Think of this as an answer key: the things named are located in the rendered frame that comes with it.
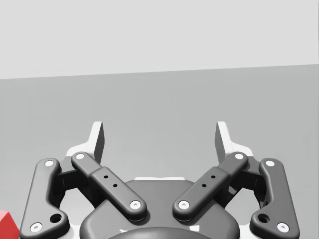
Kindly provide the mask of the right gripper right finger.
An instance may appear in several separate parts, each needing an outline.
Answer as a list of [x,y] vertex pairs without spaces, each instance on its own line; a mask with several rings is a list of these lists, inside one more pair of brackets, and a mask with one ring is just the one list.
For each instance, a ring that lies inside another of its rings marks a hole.
[[300,228],[281,161],[257,161],[252,150],[231,140],[227,124],[216,124],[218,166],[210,168],[173,203],[172,214],[192,220],[210,201],[225,207],[243,188],[252,190],[260,209],[251,216],[250,232],[260,239],[299,239]]

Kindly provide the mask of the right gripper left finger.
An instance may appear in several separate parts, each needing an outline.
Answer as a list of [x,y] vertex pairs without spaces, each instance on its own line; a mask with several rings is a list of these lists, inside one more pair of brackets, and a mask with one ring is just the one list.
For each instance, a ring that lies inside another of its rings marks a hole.
[[108,167],[100,162],[104,150],[101,121],[93,123],[88,140],[68,149],[65,158],[37,162],[20,227],[20,239],[59,239],[70,230],[60,209],[66,191],[78,188],[95,208],[107,200],[128,221],[147,216],[147,204]]

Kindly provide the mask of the red cube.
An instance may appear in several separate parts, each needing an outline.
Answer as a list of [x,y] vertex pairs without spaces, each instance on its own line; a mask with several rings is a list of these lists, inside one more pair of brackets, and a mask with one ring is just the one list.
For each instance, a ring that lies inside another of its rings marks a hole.
[[0,239],[18,239],[19,229],[8,211],[0,210]]

